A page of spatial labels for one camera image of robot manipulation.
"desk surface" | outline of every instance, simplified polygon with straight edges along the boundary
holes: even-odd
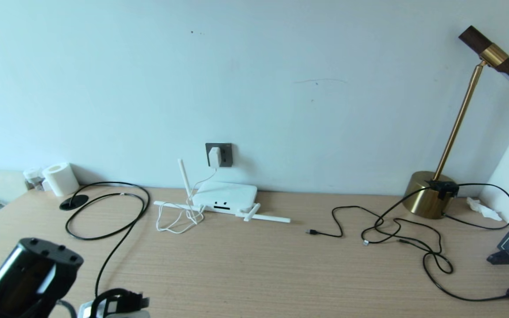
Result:
[[[92,198],[111,192],[119,188],[95,187],[85,194]],[[182,202],[185,197],[182,189],[150,189],[150,193],[152,201]],[[345,227],[343,239],[305,234],[309,228],[335,233],[330,211],[338,205],[361,205],[381,212],[397,199],[263,192],[257,197],[262,204],[260,213],[291,217],[292,223],[244,222],[207,212],[204,222],[179,235],[157,232],[158,211],[151,205],[106,267],[100,291],[144,292],[150,297],[149,312],[156,318],[509,316],[509,299],[471,303],[445,295],[426,276],[424,253],[417,248],[398,242],[362,245],[361,230],[374,222],[368,213],[339,211]],[[78,308],[93,300],[95,277],[122,234],[89,242],[70,237],[64,225],[72,212],[60,211],[60,201],[52,193],[30,191],[0,210],[0,265],[23,237],[65,244],[85,259],[65,297]],[[139,209],[140,202],[133,197],[112,197],[87,208],[72,228],[85,236],[109,233],[131,221]],[[450,211],[465,220],[495,225],[469,212],[462,199]],[[487,231],[449,219],[420,219],[402,206],[389,216],[440,230],[455,273],[442,274],[433,261],[430,267],[452,292],[486,298],[509,288],[509,266],[492,266],[485,260],[497,251],[506,230]],[[405,225],[402,234],[436,244],[436,236],[419,227]],[[52,316],[65,317],[65,310],[56,309]]]

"gray wall socket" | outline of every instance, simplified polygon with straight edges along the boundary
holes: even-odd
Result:
[[[231,167],[233,165],[233,144],[231,143],[206,143],[205,154],[208,157],[209,165],[209,151],[213,147],[221,149],[221,164],[220,167]]]

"charging cable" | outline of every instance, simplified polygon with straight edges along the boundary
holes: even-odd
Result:
[[[201,221],[203,221],[205,207],[202,207],[200,209],[200,211],[194,211],[192,209],[192,204],[193,204],[192,199],[194,197],[194,194],[192,194],[192,192],[194,191],[194,189],[196,188],[197,185],[199,185],[200,183],[204,183],[205,181],[213,178],[213,176],[216,175],[216,173],[217,173],[217,169],[215,169],[215,171],[209,178],[197,182],[192,187],[192,191],[190,192],[190,195],[188,195],[188,198],[186,199],[186,205],[182,206],[182,205],[178,205],[178,204],[174,204],[174,203],[170,203],[170,202],[164,202],[163,204],[161,204],[160,207],[158,207],[158,219],[156,220],[156,230],[159,232],[168,231],[168,232],[174,233],[174,234],[181,234],[181,233],[184,233],[187,230],[189,230],[192,226],[198,225]],[[180,208],[180,214],[178,215],[178,218],[174,222],[172,222],[170,225],[168,225],[166,227],[161,227],[160,219],[162,218],[162,209],[164,207],[164,204],[167,204],[167,203],[170,203],[170,204],[175,205],[178,208]],[[182,218],[182,215],[184,215],[184,213],[186,214],[186,218],[188,218],[191,222],[187,223],[188,226],[186,226],[183,230],[180,230],[180,231],[174,230],[173,228],[185,225],[185,224],[176,225],[176,223],[178,223],[178,221],[180,221],[180,219]]]

